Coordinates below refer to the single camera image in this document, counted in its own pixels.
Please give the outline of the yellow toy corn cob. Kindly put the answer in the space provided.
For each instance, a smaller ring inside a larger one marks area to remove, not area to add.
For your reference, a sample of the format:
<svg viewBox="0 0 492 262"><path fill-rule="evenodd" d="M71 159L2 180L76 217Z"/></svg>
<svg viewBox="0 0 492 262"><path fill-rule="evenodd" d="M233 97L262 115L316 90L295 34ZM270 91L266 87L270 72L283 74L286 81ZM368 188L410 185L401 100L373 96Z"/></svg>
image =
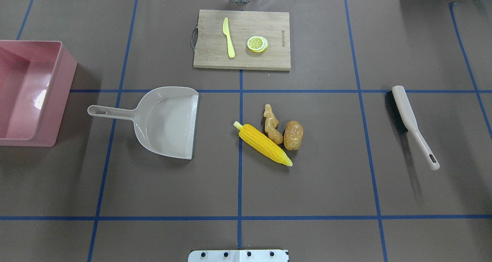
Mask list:
<svg viewBox="0 0 492 262"><path fill-rule="evenodd" d="M235 121L233 126L238 130L238 136L242 141L250 147L276 163L293 166L292 160L284 150L258 129L249 124L243 125L238 121Z"/></svg>

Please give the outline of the tan toy ginger root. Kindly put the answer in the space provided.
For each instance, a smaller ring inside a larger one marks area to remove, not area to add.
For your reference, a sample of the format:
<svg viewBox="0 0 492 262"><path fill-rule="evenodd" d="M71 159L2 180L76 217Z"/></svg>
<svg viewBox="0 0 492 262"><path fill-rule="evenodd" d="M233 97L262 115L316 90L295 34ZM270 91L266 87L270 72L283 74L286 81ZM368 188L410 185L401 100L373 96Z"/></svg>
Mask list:
<svg viewBox="0 0 492 262"><path fill-rule="evenodd" d="M283 143L283 134L277 130L279 120L274 115L272 106L269 103L265 104L263 117L264 131L266 132L268 138L276 145Z"/></svg>

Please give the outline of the brown toy potato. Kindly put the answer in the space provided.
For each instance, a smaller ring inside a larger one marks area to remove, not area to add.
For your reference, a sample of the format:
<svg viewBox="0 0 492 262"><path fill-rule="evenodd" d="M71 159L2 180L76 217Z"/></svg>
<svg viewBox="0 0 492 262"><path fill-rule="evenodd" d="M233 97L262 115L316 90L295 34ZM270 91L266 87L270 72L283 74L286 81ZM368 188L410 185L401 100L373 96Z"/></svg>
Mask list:
<svg viewBox="0 0 492 262"><path fill-rule="evenodd" d="M302 145L304 128L298 121L289 121L285 126L283 143L287 150L295 151Z"/></svg>

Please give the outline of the beige plastic dustpan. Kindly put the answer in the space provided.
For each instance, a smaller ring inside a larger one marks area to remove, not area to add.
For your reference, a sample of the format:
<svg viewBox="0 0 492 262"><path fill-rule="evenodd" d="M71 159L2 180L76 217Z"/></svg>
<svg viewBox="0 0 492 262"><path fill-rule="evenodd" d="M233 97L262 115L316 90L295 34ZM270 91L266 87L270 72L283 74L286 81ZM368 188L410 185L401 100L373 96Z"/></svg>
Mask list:
<svg viewBox="0 0 492 262"><path fill-rule="evenodd" d="M134 109L89 106L88 115L129 120L139 143L166 157L191 160L194 154L199 93L166 86L146 93Z"/></svg>

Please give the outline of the beige hand brush black bristles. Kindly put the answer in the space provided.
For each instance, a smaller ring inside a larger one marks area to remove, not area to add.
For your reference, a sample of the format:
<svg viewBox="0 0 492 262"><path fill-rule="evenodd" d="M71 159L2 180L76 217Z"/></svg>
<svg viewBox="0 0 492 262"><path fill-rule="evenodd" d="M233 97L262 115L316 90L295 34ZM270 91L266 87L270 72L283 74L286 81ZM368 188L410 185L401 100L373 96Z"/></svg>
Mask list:
<svg viewBox="0 0 492 262"><path fill-rule="evenodd" d="M420 132L405 88L401 85L394 86L385 93L385 97L389 117L396 131L399 134L410 135L416 141L431 170L437 171L440 169L438 160Z"/></svg>

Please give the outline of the pink plastic bin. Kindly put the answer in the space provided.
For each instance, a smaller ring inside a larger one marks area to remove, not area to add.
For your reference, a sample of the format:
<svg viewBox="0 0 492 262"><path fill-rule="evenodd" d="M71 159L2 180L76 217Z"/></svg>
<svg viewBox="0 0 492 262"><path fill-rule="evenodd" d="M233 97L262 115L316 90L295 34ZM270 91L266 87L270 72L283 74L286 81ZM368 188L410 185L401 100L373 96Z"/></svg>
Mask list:
<svg viewBox="0 0 492 262"><path fill-rule="evenodd" d="M61 41L0 42L1 145L55 145L76 68Z"/></svg>

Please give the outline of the yellow lemon slices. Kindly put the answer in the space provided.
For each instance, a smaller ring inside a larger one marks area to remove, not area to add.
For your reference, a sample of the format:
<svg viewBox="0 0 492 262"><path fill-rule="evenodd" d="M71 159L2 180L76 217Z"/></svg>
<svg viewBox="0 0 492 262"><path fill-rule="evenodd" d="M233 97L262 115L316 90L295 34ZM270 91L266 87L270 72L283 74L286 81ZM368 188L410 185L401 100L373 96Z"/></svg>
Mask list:
<svg viewBox="0 0 492 262"><path fill-rule="evenodd" d="M263 36L252 36L247 40L246 46L251 52L262 53L267 50L269 43Z"/></svg>

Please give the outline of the wooden cutting board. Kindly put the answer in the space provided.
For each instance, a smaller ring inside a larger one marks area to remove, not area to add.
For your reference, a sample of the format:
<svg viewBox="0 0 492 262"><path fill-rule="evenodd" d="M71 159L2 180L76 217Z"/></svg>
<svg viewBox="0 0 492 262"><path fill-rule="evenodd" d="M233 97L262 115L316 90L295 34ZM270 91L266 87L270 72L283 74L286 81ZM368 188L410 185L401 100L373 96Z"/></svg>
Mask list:
<svg viewBox="0 0 492 262"><path fill-rule="evenodd" d="M228 58L223 20L229 18L229 29L235 58ZM290 15L288 12L256 12L205 10L198 15L197 41L193 66L203 69L255 71L290 71ZM269 46L254 53L246 46L252 36L263 36Z"/></svg>

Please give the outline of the yellow plastic knife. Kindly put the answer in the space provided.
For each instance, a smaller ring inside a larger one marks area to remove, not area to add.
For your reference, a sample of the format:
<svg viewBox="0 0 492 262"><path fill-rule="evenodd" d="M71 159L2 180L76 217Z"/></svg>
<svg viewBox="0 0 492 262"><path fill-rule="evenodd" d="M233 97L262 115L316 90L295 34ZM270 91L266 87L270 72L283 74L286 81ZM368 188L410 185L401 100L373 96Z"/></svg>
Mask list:
<svg viewBox="0 0 492 262"><path fill-rule="evenodd" d="M225 17L223 20L223 35L226 37L226 44L227 44L227 55L228 58L234 59L236 54L235 54L235 49L233 47L232 39L231 39L231 34L230 34L230 29L229 29L229 18Z"/></svg>

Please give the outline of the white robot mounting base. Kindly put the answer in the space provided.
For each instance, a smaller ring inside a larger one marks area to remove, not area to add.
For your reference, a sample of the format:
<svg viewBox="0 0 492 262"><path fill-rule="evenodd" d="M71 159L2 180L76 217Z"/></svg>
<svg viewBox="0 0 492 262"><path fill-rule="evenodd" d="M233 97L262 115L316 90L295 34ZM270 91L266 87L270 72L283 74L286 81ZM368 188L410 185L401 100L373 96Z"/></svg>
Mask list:
<svg viewBox="0 0 492 262"><path fill-rule="evenodd" d="M188 262L288 262L288 250L195 250L188 255Z"/></svg>

